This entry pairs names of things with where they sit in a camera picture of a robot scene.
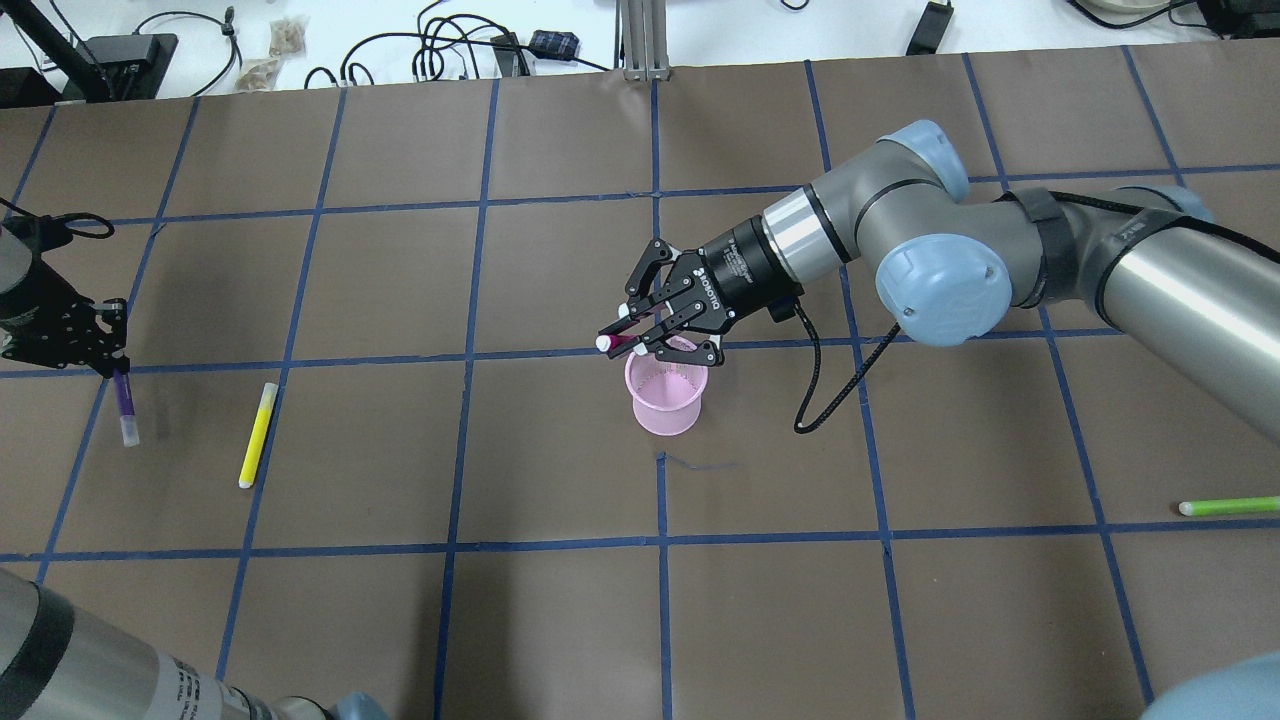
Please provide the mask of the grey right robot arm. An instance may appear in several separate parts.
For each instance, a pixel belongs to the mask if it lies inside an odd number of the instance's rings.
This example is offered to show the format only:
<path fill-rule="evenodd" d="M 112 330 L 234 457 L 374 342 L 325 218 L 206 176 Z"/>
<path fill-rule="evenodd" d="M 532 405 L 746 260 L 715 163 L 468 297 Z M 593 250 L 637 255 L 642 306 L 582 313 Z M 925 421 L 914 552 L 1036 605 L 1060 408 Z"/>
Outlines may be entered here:
<path fill-rule="evenodd" d="M 895 333 L 952 347 L 1014 307 L 1076 300 L 1277 438 L 1275 249 L 1181 187 L 968 195 L 945 131 L 916 120 L 700 247 L 649 240 L 596 348 L 718 366 L 736 323 L 804 316 L 804 284 L 861 260 Z"/>

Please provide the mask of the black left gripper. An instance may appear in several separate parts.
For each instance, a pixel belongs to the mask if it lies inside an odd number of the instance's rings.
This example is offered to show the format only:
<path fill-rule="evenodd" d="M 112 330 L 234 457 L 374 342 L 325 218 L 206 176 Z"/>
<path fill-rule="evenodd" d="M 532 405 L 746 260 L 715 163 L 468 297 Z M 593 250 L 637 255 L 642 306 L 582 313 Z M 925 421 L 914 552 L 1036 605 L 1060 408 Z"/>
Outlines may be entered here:
<path fill-rule="evenodd" d="M 3 357 L 37 366 L 87 365 L 104 379 L 127 375 L 128 301 L 109 299 L 91 307 L 44 259 L 72 238 L 51 217 L 3 222 Z"/>

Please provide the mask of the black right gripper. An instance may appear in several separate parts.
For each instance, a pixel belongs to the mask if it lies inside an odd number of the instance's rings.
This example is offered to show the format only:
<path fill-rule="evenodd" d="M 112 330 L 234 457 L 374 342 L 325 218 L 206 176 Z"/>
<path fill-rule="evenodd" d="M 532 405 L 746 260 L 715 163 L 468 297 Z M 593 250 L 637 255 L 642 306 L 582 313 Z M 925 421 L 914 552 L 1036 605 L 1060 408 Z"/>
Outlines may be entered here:
<path fill-rule="evenodd" d="M 776 322 L 794 315 L 804 290 L 783 268 L 771 246 L 763 220 L 745 220 L 696 250 L 680 250 L 664 240 L 645 242 L 636 266 L 623 283 L 628 300 L 617 319 L 599 334 L 640 336 L 657 342 L 650 351 L 671 363 L 721 366 L 721 336 L 744 318 L 765 309 Z M 657 313 L 667 314 L 646 331 L 634 327 Z M 685 331 L 708 334 L 692 342 Z"/>

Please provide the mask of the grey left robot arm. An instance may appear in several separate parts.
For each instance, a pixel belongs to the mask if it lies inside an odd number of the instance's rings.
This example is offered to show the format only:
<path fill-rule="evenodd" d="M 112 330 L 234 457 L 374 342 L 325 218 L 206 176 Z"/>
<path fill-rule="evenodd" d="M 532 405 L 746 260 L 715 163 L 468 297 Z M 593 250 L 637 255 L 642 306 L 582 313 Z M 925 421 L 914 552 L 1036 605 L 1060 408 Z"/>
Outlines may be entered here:
<path fill-rule="evenodd" d="M 129 360 L 128 302 L 78 293 L 44 255 L 88 231 L 82 215 L 3 222 L 3 356 L 51 369 L 90 366 L 109 380 L 122 438 L 140 442 Z M 5 719 L 384 719 L 369 694 L 333 706 L 302 696 L 274 702 L 210 676 L 74 606 L 56 591 L 3 574 Z"/>

